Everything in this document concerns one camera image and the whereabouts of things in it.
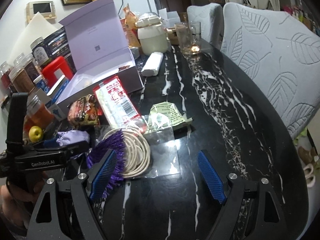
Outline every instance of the wall thermostat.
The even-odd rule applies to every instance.
[[[27,4],[26,12],[28,23],[37,12],[41,13],[41,15],[47,20],[57,18],[53,1],[30,2]]]

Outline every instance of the barcode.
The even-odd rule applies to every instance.
[[[129,117],[129,119],[133,118],[137,114],[135,109],[131,106],[131,104],[128,100],[122,102],[121,106],[123,107],[125,113]]]

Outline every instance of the grey chair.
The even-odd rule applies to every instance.
[[[286,12],[223,8],[221,51],[274,106],[292,138],[320,107],[320,38]]]
[[[223,11],[221,5],[210,3],[204,6],[189,6],[187,8],[190,21],[201,22],[201,37],[216,48],[219,46],[220,33],[223,34]]]

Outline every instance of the purple brush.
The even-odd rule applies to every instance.
[[[108,149],[113,149],[117,154],[117,164],[114,172],[111,175],[109,183],[106,187],[106,190],[103,193],[103,197],[108,196],[107,189],[113,190],[114,186],[119,186],[118,181],[123,180],[122,172],[124,170],[124,135],[122,130],[115,132],[110,135],[108,138],[104,139],[96,147],[92,149],[90,154],[87,157],[87,166],[91,168],[94,164],[99,163]]]

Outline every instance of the black marble table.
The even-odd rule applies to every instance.
[[[146,60],[138,59],[139,69]],[[201,149],[246,179],[268,178],[290,239],[301,234],[308,219],[308,192],[295,147],[275,109],[240,68],[206,42],[196,56],[183,56],[173,46],[159,74],[143,82],[145,89],[131,94],[142,115],[168,101],[194,120],[191,127],[174,133],[180,174],[127,180],[93,205],[108,240],[206,239],[221,205],[199,171]],[[85,169],[84,158],[79,158],[63,176],[71,179]],[[246,211],[244,203],[233,239],[241,236]]]

